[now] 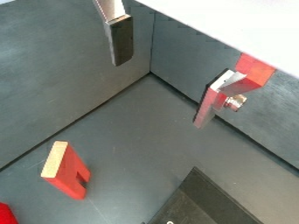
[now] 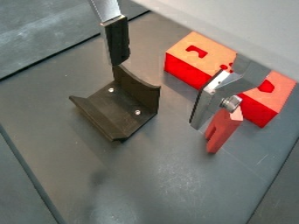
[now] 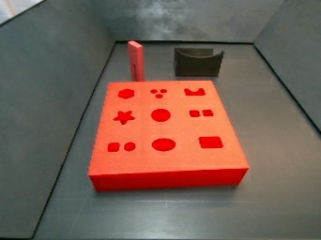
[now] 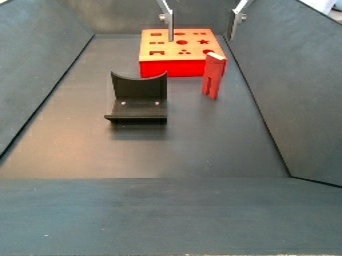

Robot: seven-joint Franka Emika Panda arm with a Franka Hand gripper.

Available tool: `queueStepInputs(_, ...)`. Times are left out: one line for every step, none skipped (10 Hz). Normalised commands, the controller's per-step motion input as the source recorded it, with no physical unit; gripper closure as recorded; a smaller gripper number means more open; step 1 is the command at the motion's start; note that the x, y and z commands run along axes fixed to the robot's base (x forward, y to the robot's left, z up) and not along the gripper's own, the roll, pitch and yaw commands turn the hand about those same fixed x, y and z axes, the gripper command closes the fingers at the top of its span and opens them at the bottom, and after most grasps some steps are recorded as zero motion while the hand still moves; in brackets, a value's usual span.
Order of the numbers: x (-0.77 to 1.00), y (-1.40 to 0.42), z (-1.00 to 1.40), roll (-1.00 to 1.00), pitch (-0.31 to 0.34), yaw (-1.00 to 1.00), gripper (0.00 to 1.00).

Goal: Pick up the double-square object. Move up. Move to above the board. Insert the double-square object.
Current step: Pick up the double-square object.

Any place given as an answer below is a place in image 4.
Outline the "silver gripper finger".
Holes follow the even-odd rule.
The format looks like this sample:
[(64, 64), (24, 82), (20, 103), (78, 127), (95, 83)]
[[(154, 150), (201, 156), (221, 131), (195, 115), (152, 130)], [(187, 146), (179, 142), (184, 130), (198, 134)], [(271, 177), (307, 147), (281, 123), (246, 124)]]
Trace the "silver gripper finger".
[(227, 39), (230, 41), (234, 40), (238, 25), (243, 23), (247, 19), (245, 10), (247, 9), (251, 3), (253, 0), (241, 0), (237, 7), (231, 10), (231, 19), (227, 29)]
[(156, 0), (162, 13), (159, 14), (159, 20), (164, 22), (168, 29), (168, 41), (174, 41), (174, 11), (170, 8), (166, 0)]

